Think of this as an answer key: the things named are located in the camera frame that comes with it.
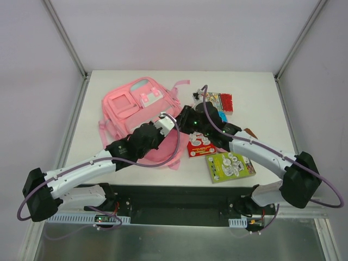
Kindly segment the red patterned book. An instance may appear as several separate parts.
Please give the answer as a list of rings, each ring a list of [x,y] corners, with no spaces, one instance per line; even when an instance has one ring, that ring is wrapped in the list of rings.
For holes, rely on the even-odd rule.
[[[232,115],[234,112],[232,94],[207,92],[206,101],[211,102],[218,111],[225,114]]]

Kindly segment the red comic book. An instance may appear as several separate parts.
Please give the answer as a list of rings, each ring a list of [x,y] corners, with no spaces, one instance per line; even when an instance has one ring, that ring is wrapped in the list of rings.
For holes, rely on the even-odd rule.
[[[189,158],[205,157],[217,152],[210,140],[199,132],[190,134],[187,149]]]

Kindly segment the green comic book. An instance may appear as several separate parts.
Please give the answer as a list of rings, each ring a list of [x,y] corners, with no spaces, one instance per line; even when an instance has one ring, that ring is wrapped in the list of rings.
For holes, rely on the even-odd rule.
[[[232,152],[206,156],[206,163],[213,184],[256,175],[256,170],[247,157]]]

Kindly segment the pink student backpack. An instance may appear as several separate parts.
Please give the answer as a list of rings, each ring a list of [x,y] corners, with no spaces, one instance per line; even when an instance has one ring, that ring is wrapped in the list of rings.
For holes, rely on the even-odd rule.
[[[190,80],[176,82],[171,90],[150,77],[142,77],[108,92],[101,102],[103,119],[98,122],[99,134],[103,147],[111,141],[125,138],[142,123],[159,120],[162,112],[174,118],[182,110],[178,99],[178,86],[190,84]],[[175,151],[177,145],[177,131],[174,128],[160,144],[158,150],[151,150],[138,162],[146,165],[162,163]],[[180,133],[178,152],[164,166],[178,170],[181,157],[184,154],[189,135]]]

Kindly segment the pink cartoon pencil case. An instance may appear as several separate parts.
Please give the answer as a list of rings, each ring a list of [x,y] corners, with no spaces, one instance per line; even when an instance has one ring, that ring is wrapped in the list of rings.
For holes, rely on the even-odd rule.
[[[221,118],[222,122],[228,122],[227,116],[224,111],[218,111],[219,117]]]

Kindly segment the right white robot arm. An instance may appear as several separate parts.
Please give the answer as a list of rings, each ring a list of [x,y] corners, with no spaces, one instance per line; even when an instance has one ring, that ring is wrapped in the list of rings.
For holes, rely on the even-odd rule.
[[[295,155],[260,142],[247,130],[224,122],[210,102],[184,106],[176,121],[182,133],[199,132],[215,147],[242,155],[280,179],[267,185],[255,185],[250,195],[235,203],[250,214],[258,214],[265,206],[280,202],[303,209],[321,184],[321,179],[315,176],[318,170],[310,154]]]

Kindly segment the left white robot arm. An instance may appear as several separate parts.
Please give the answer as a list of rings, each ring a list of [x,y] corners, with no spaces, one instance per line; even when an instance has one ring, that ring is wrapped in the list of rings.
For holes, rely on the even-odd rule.
[[[174,126],[174,121],[168,117],[144,123],[132,134],[74,166],[47,172],[39,167],[31,170],[22,190],[24,201],[20,206],[28,208],[29,219],[34,222],[50,218],[64,203],[63,194],[89,179],[138,164],[150,150],[159,147]]]

